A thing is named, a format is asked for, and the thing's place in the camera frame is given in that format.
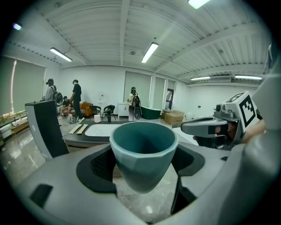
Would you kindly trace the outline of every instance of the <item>glossy floor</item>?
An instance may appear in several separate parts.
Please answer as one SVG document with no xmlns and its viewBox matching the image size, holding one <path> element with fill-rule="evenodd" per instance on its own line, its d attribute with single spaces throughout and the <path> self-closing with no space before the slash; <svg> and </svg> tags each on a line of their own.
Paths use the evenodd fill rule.
<svg viewBox="0 0 281 225">
<path fill-rule="evenodd" d="M 118 121 L 128 120 L 127 117 L 120 117 Z M 149 120 L 171 127 L 162 119 Z M 76 124 L 69 124 L 66 119 L 59 120 L 61 133 L 64 136 Z M 46 163 L 41 155 L 29 129 L 20 132 L 18 143 L 9 139 L 0 153 L 1 167 L 13 186 L 17 186 L 26 179 L 37 168 Z M 114 179 L 117 187 L 118 199 L 136 216 L 145 222 L 155 223 L 170 216 L 177 174 L 172 165 L 168 168 L 158 185 L 147 194 L 139 194 L 133 191 L 122 178 Z"/>
</svg>

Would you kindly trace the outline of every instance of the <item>teal cup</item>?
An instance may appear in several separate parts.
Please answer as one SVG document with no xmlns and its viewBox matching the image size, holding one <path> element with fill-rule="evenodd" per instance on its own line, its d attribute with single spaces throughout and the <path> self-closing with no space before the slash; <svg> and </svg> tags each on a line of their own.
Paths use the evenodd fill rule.
<svg viewBox="0 0 281 225">
<path fill-rule="evenodd" d="M 178 146 L 172 129 L 152 122 L 125 123 L 109 141 L 124 180 L 139 193 L 148 193 L 159 183 Z"/>
</svg>

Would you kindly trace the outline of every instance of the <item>orange sofa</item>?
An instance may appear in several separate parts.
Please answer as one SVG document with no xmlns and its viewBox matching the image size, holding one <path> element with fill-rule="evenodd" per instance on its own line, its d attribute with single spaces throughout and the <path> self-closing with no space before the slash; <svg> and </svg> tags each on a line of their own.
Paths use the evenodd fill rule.
<svg viewBox="0 0 281 225">
<path fill-rule="evenodd" d="M 83 116 L 91 116 L 92 115 L 92 111 L 90 110 L 89 106 L 90 105 L 93 105 L 92 103 L 80 103 L 80 111 L 81 111 L 81 114 Z M 76 112 L 75 110 L 73 109 L 71 112 L 70 112 L 73 116 L 76 115 Z M 68 111 L 67 110 L 64 110 L 63 111 L 63 114 L 65 116 L 68 115 Z"/>
</svg>

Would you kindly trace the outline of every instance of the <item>white ceiling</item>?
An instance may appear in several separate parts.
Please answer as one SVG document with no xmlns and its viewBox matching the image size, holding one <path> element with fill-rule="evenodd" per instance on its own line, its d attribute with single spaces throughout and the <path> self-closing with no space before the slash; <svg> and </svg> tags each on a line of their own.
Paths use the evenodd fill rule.
<svg viewBox="0 0 281 225">
<path fill-rule="evenodd" d="M 262 20 L 237 0 L 210 0 L 199 9 L 187 0 L 44 0 L 20 22 L 22 29 L 14 30 L 8 43 L 62 68 L 123 65 L 185 82 L 204 75 L 261 74 L 271 42 Z M 159 47 L 143 64 L 151 42 Z M 73 62 L 54 58 L 51 47 Z"/>
</svg>

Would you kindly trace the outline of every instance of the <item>fluorescent light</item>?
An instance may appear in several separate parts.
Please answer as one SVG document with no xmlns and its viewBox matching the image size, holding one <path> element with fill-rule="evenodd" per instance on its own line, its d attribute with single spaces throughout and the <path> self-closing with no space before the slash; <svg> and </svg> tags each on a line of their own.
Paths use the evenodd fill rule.
<svg viewBox="0 0 281 225">
<path fill-rule="evenodd" d="M 195 9 L 200 8 L 205 3 L 209 2 L 210 0 L 190 0 L 188 3 Z"/>
<path fill-rule="evenodd" d="M 235 75 L 235 78 L 252 79 L 252 80 L 261 80 L 262 79 L 262 77 L 260 77 L 260 76 L 242 76 L 242 75 Z"/>
<path fill-rule="evenodd" d="M 210 77 L 209 76 L 203 76 L 203 77 L 191 78 L 191 80 L 206 80 L 206 79 L 210 79 Z"/>
<path fill-rule="evenodd" d="M 158 48 L 158 44 L 155 42 L 151 43 L 151 46 L 149 47 L 148 51 L 145 53 L 143 59 L 142 59 L 142 63 L 146 63 L 147 60 L 149 59 L 149 57 L 153 54 L 153 52 Z"/>
<path fill-rule="evenodd" d="M 50 51 L 54 52 L 55 54 L 57 54 L 58 56 L 64 58 L 65 60 L 72 62 L 72 59 L 70 57 L 67 57 L 65 54 L 63 54 L 62 52 L 60 52 L 58 49 L 55 49 L 54 47 L 50 49 Z"/>
<path fill-rule="evenodd" d="M 14 23 L 13 24 L 13 28 L 15 28 L 16 30 L 20 30 L 22 28 L 22 26 L 20 26 L 19 24 Z"/>
</svg>

